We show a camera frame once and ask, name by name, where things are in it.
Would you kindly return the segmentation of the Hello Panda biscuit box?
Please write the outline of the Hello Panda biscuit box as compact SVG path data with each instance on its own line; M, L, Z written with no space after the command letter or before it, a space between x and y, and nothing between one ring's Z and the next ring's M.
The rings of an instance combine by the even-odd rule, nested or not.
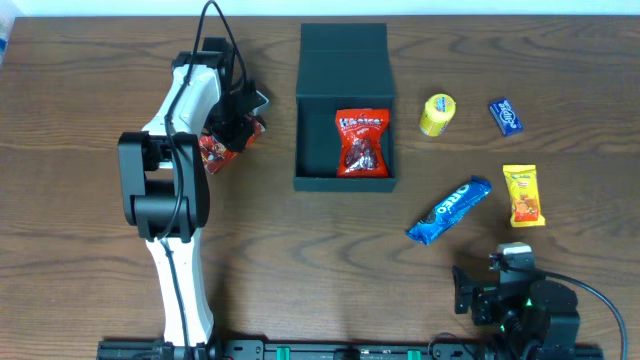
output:
M248 148L266 131L266 123L261 116L246 115L246 118L251 121L254 130L245 144ZM238 155L238 152L226 148L213 135L202 135L199 147L204 168L209 174L216 174Z

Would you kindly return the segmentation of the blue Oreo cookie pack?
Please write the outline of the blue Oreo cookie pack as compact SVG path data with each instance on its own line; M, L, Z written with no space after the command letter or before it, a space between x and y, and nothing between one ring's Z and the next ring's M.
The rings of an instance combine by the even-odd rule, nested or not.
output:
M472 176L463 185L435 205L405 234L412 240L430 245L444 232L454 227L471 209L482 202L492 191L488 180Z

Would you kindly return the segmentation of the red candy bag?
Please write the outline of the red candy bag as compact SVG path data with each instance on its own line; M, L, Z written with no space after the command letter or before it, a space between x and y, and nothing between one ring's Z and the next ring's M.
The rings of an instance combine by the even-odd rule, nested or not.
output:
M335 123L341 141L337 176L341 178L386 178L381 137L390 124L389 109L342 109Z

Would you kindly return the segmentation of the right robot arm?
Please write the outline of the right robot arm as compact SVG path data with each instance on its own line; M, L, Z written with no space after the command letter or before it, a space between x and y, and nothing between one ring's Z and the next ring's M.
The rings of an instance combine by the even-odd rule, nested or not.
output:
M575 359L580 325L570 288L535 268L534 255L492 254L495 282L473 280L454 266L454 310L469 312L476 326L502 329L469 351L472 359Z

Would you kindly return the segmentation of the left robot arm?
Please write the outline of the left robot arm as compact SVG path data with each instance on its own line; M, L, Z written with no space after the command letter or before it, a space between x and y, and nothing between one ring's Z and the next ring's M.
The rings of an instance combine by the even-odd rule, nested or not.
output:
M264 130L259 112L268 100L234 77L239 61L234 50L180 53L157 113L117 145L124 215L159 279L162 342L183 353L206 347L214 330L200 256L210 211L207 177Z

